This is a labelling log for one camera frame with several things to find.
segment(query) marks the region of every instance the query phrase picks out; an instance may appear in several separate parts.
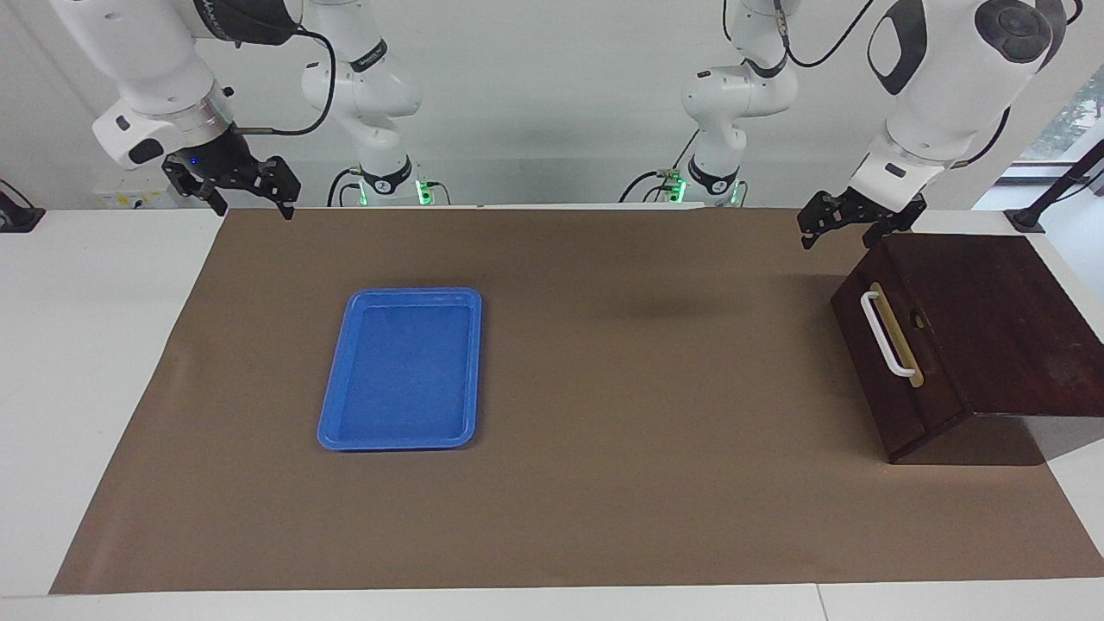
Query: window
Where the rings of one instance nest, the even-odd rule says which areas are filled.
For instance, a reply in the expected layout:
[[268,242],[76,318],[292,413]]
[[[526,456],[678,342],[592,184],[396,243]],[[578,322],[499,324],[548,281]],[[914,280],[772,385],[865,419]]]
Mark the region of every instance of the window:
[[1078,143],[1104,115],[1104,65],[1042,130],[1017,164],[1073,162],[1084,151]]

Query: brown paper mat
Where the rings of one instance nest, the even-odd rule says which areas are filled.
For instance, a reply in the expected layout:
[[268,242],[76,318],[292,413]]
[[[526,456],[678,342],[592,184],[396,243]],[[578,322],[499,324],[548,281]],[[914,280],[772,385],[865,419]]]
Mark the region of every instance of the brown paper mat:
[[[889,466],[793,211],[234,211],[54,593],[1104,575],[1045,467]],[[466,449],[315,428],[347,297],[485,297]]]

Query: white handle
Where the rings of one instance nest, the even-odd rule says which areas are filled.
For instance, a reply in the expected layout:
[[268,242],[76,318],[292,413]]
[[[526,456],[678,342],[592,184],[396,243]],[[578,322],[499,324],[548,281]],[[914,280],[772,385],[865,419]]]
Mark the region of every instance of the white handle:
[[868,291],[859,298],[859,305],[862,306],[862,313],[867,316],[867,322],[870,323],[870,331],[873,333],[874,340],[878,341],[878,348],[882,350],[882,358],[885,358],[885,366],[898,377],[911,378],[916,375],[916,369],[906,369],[898,362],[896,354],[890,347],[890,340],[882,329],[881,322],[878,320],[878,310],[874,309],[874,299],[878,297],[880,295],[877,291]]

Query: black stand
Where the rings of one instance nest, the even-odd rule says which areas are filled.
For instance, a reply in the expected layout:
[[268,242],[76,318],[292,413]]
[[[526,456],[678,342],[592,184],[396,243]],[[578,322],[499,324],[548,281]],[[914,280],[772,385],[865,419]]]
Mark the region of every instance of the black stand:
[[19,207],[0,192],[0,233],[30,233],[45,214],[45,209]]
[[1102,159],[1104,159],[1104,140],[1096,143],[1093,148],[1089,149],[1089,152],[1078,160],[1078,164],[1071,166],[1058,181],[1054,181],[1054,185],[1031,203],[1031,207],[1005,210],[1005,215],[1012,223],[1012,228],[1021,233],[1045,233],[1047,231],[1039,225],[1039,219],[1043,212],[1100,164]]

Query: white table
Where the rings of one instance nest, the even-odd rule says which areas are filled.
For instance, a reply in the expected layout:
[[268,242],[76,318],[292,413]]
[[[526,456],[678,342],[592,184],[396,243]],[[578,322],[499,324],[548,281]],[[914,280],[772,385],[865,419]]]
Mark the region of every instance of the white table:
[[[1104,579],[44,597],[221,222],[55,211],[30,235],[0,235],[0,621],[1104,619]],[[986,212],[928,212],[917,230],[1015,234]],[[1032,243],[1104,336],[1104,308],[1045,239]],[[1104,443],[1051,469],[1104,548]]]

